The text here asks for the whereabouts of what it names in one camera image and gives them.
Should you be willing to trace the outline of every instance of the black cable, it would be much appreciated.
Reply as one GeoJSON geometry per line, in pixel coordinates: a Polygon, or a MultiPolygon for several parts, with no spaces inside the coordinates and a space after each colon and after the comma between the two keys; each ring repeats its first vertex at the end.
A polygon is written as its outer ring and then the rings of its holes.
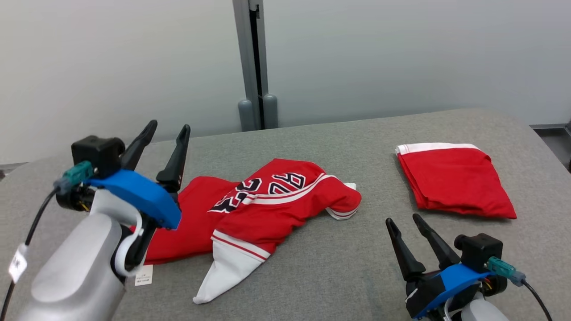
{"type": "MultiPolygon", "coordinates": [[[[35,229],[36,227],[38,227],[39,219],[42,217],[42,214],[46,209],[47,204],[50,202],[51,198],[54,197],[55,193],[57,193],[58,191],[59,187],[54,188],[54,190],[48,194],[46,199],[43,201],[42,205],[39,207],[38,213],[36,214],[36,217],[34,218],[32,225],[30,226],[30,231],[28,232],[26,241],[24,242],[26,246],[30,245],[30,242],[32,241],[32,236],[34,236],[35,229]]],[[[14,281],[10,282],[10,287],[8,287],[8,292],[6,292],[6,297],[4,298],[4,304],[2,305],[2,314],[0,314],[0,321],[4,321],[6,319],[6,313],[8,312],[8,304],[10,303],[12,292],[14,292],[14,286],[15,286],[14,281]]]]}
{"type": "Polygon", "coordinates": [[[14,285],[16,285],[14,281],[10,282],[10,287],[8,288],[8,292],[4,298],[4,305],[2,306],[2,315],[0,315],[0,321],[4,321],[6,319],[6,313],[8,312],[8,303],[10,303],[12,292],[14,292],[14,285]]]}
{"type": "Polygon", "coordinates": [[[545,316],[547,317],[548,321],[553,321],[553,319],[551,318],[551,315],[549,314],[549,311],[547,311],[547,308],[545,307],[545,304],[543,304],[543,301],[541,300],[541,298],[539,297],[539,294],[537,294],[537,292],[535,292],[535,290],[532,288],[531,285],[529,285],[529,283],[523,279],[521,281],[521,284],[525,285],[526,288],[529,289],[529,291],[531,291],[531,293],[533,294],[533,296],[535,296],[536,300],[539,302],[539,305],[541,305],[541,308],[543,309],[543,313],[545,313],[545,316]]]}
{"type": "Polygon", "coordinates": [[[49,193],[49,195],[43,201],[42,205],[39,207],[38,213],[36,214],[36,217],[35,217],[34,221],[32,222],[32,226],[30,226],[30,231],[28,232],[28,237],[26,238],[26,241],[24,242],[24,244],[26,246],[30,245],[30,242],[32,241],[32,236],[34,236],[35,229],[36,229],[36,227],[38,227],[39,219],[42,217],[43,211],[46,209],[47,204],[50,202],[50,199],[52,197],[54,197],[55,193],[57,193],[58,191],[59,191],[59,187],[54,188],[54,190],[49,193]]]}

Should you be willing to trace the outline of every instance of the white wall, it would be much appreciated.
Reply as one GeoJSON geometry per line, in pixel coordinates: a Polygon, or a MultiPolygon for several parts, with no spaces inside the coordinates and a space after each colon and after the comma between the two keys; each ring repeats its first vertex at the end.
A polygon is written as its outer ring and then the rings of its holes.
{"type": "Polygon", "coordinates": [[[0,164],[151,119],[155,140],[240,131],[244,98],[231,0],[0,2],[0,164]]]}
{"type": "Polygon", "coordinates": [[[571,118],[563,0],[264,0],[280,126],[498,109],[571,118]]]}

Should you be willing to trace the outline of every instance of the jersey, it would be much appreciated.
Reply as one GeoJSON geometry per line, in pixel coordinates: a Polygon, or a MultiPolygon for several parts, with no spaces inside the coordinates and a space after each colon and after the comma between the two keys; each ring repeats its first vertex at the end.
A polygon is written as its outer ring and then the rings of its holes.
{"type": "Polygon", "coordinates": [[[221,235],[232,235],[273,253],[293,227],[303,225],[308,217],[331,205],[327,208],[331,216],[347,219],[360,199],[357,191],[326,175],[318,165],[299,160],[274,159],[242,182],[199,176],[179,194],[179,227],[155,232],[145,263],[162,264],[209,253],[213,239],[221,235]],[[237,220],[238,216],[248,218],[237,220]],[[267,228],[282,237],[275,242],[257,241],[265,237],[261,232],[267,228]]]}
{"type": "Polygon", "coordinates": [[[348,219],[360,202],[354,187],[314,163],[272,160],[207,211],[224,216],[211,235],[214,262],[194,302],[209,302],[241,282],[308,218],[326,210],[348,219]]]}

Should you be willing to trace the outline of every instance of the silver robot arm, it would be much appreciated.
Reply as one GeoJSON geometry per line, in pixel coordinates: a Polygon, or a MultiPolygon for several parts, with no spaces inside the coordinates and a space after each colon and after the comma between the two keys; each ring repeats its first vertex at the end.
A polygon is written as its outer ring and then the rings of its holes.
{"type": "Polygon", "coordinates": [[[121,224],[136,225],[140,213],[107,190],[95,193],[90,215],[71,232],[42,267],[31,287],[21,321],[109,320],[125,293],[121,224]]]}
{"type": "Polygon", "coordinates": [[[509,321],[495,305],[484,299],[481,292],[477,292],[474,299],[462,308],[461,315],[462,321],[509,321]]]}

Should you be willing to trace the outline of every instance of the gray fabric surface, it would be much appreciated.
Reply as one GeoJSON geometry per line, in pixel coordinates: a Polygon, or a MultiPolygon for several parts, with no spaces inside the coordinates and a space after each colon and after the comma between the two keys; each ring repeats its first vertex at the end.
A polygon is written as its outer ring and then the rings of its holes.
{"type": "MultiPolygon", "coordinates": [[[[115,319],[408,320],[404,281],[384,221],[392,217],[416,258],[429,270],[437,268],[412,221],[412,192],[394,152],[396,145],[417,142],[472,143],[491,156],[517,220],[420,213],[449,244],[458,234],[481,232],[502,240],[504,259],[527,274],[553,318],[568,319],[571,176],[528,126],[474,109],[192,139],[184,184],[198,175],[242,180],[272,158],[300,159],[357,183],[361,207],[347,221],[324,214],[311,219],[247,279],[209,304],[197,306],[192,297],[210,255],[155,266],[151,285],[135,288],[128,281],[115,319]]],[[[173,146],[148,146],[137,170],[154,178],[173,146]]],[[[71,165],[71,155],[44,159],[0,182],[0,266],[8,266],[52,181],[71,165]]],[[[14,293],[10,319],[23,308],[40,266],[84,215],[50,203],[32,241],[30,267],[14,293]]],[[[8,282],[2,273],[2,295],[8,282]]],[[[510,285],[490,300],[511,320],[544,319],[525,288],[510,285]]]]}

